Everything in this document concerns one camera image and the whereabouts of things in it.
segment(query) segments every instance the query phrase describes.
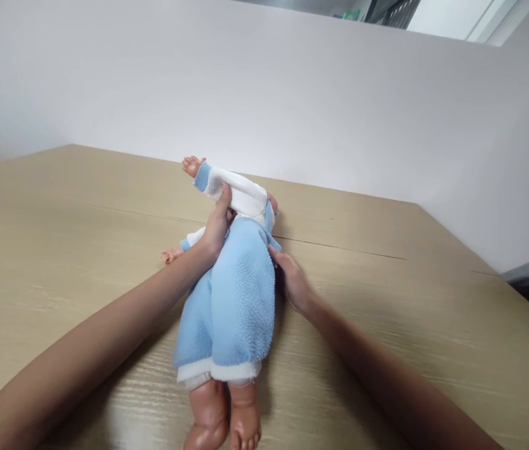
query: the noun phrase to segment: table surface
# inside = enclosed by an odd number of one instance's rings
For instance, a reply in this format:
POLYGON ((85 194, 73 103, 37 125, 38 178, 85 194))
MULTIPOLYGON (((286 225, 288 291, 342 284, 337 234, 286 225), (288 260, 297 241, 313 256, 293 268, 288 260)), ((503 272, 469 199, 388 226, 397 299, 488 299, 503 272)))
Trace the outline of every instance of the table surface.
MULTIPOLYGON (((526 300, 416 204, 250 178, 279 201, 273 234, 324 298, 500 444, 529 448, 526 300)), ((81 146, 0 162, 0 388, 161 269, 160 252, 211 207, 173 162, 81 146)), ((45 448, 181 448, 191 424, 171 366, 181 308, 45 448)), ((262 449, 407 447, 316 331, 283 307, 259 401, 262 449)))

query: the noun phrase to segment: doll head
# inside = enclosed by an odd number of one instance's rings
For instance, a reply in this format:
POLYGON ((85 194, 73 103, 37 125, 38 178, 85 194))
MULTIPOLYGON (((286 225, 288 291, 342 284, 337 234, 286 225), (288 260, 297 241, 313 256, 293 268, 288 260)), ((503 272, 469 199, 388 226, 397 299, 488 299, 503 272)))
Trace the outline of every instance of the doll head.
POLYGON ((266 193, 266 197, 269 199, 269 202, 271 202, 271 207, 273 208, 273 212, 277 215, 277 208, 278 208, 277 200, 275 199, 275 197, 273 197, 273 195, 270 192, 266 193))

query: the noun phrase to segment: forearm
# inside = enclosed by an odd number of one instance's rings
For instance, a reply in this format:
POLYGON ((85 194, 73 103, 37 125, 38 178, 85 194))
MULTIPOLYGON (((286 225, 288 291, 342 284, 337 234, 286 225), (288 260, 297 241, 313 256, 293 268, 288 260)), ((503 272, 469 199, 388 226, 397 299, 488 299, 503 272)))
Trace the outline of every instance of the forearm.
POLYGON ((195 245, 76 326, 0 391, 0 449, 32 448, 153 330, 216 255, 195 245))
POLYGON ((501 447, 432 383, 315 297, 305 317, 414 448, 501 447))

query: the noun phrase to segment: baby doll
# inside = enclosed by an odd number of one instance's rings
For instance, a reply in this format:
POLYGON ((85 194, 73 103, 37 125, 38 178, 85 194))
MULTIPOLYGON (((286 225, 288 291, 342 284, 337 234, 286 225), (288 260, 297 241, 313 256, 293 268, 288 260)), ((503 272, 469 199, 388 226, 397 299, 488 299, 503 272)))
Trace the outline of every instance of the baby doll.
MULTIPOLYGON (((185 302, 173 364, 184 382, 194 414, 185 450, 218 449, 227 436, 223 382, 231 396, 231 449, 256 448, 261 437, 256 378, 267 357, 275 320, 275 271, 267 245, 281 250, 271 236, 277 202, 241 175, 211 167, 195 156, 183 161, 194 186, 209 197, 231 188, 236 217, 223 250, 185 302)), ((162 253, 171 263, 196 244, 204 228, 162 253)))

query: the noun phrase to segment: blue fleece outfit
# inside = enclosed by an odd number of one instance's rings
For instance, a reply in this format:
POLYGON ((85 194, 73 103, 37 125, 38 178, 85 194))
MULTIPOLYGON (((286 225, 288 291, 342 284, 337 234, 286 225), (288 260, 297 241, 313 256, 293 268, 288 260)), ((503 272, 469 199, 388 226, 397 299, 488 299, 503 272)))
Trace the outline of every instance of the blue fleece outfit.
MULTIPOLYGON (((178 381, 210 372, 222 381, 254 378, 266 358, 275 321, 275 270, 267 245, 278 250, 266 191, 246 178, 202 163, 194 185, 218 199, 222 183, 238 213, 215 265, 189 293, 173 364, 178 381)), ((181 242, 187 250, 203 231, 181 242)))

